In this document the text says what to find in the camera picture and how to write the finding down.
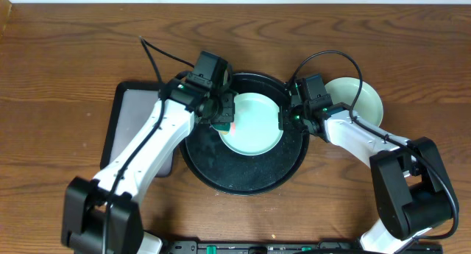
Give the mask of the green yellow sponge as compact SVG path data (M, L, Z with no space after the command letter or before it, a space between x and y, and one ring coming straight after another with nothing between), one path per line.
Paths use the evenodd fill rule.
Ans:
M234 133L236 131L236 125L234 122L223 123L223 124L213 124L212 127L213 129L215 129L216 131L218 131L219 133L223 135Z

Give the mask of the light blue plate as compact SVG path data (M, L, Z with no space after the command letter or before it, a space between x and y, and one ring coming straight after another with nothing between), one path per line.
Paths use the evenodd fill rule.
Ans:
M331 95L333 104L345 103L352 105L358 92L359 80L353 77L340 77L325 85ZM360 96L354 106L361 118L377 127L383 120L383 103L376 90L366 82L362 83Z
M219 131L222 142L246 156L261 155L274 148L283 136L279 129L278 105L257 93L239 94L234 99L235 118L227 132Z

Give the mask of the light blue plate front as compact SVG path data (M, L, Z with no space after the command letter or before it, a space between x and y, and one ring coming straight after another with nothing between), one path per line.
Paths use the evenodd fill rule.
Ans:
M274 148L283 136L279 129L278 105L257 93L239 94L234 99L235 118L227 132L219 131L222 142L246 156L261 155Z

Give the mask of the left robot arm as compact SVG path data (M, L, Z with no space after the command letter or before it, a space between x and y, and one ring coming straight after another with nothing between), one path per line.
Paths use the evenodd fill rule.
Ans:
M159 253L163 241L144 230L141 203L196 124L233 121L232 78L225 59L201 52L192 71L160 85L149 118L121 154L91 180L75 177L68 184L62 245L77 253Z

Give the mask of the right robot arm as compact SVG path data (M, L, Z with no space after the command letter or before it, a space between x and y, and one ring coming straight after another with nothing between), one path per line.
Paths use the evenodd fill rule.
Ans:
M371 171L379 220L364 233L360 248L368 253L401 253L428 231L452 220L458 227L459 206L435 143L409 140L370 124L351 105L334 104L322 78L314 75L285 85L290 102L282 106L279 126L295 128L341 147Z

